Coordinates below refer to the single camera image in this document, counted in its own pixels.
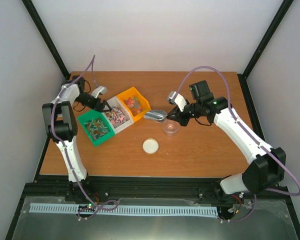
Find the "orange candy bin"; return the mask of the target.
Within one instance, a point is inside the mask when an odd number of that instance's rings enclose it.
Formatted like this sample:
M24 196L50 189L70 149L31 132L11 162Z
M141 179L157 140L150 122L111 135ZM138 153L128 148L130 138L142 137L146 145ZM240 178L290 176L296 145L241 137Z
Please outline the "orange candy bin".
M142 119L151 110L148 100L133 86L116 96L127 109L134 122Z

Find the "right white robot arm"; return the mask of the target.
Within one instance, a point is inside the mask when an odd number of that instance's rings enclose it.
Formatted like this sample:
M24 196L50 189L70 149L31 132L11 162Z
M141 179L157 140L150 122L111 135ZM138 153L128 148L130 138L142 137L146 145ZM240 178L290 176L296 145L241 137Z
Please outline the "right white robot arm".
M205 80L191 84L189 89L194 103L175 91L169 94L167 101L175 107L167 119L185 127L190 119L206 117L209 126L215 124L228 135L249 164L243 173L223 178L215 189L217 195L223 197L237 192L257 195L283 180L286 153L282 148L273 148L259 138L225 97L214 97Z

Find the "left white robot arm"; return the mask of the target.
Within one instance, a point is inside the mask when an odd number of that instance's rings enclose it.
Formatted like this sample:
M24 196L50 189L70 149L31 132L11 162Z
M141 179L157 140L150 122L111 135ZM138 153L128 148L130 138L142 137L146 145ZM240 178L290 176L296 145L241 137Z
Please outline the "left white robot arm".
M98 113L109 112L112 108L100 98L107 91L105 86L99 85L92 93L85 92L85 80L79 76L64 81L57 97L42 105L46 134L61 152L70 182L84 181L88 175L77 146L78 124L73 104L80 103Z

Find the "metal scoop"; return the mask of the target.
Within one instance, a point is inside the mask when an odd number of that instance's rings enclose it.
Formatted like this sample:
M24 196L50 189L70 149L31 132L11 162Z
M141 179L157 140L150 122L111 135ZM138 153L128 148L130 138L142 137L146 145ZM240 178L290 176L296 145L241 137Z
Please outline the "metal scoop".
M149 110L143 116L144 119L152 120L157 123L162 123L167 117L167 113L164 110Z

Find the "white candy bin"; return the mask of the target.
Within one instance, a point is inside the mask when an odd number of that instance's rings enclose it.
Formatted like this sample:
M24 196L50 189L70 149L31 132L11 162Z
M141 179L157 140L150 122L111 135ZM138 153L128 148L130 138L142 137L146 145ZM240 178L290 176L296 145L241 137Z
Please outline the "white candy bin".
M107 103L110 105L111 111L104 112L103 115L110 123L115 134L122 132L134 123L129 111L116 96L107 100Z

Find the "green candy bin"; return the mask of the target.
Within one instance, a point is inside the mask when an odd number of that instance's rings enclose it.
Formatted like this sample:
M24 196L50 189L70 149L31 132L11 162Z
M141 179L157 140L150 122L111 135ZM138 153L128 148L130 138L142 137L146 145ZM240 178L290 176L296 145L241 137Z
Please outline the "green candy bin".
M95 147L101 145L115 135L110 122L100 112L89 110L78 116L77 119Z

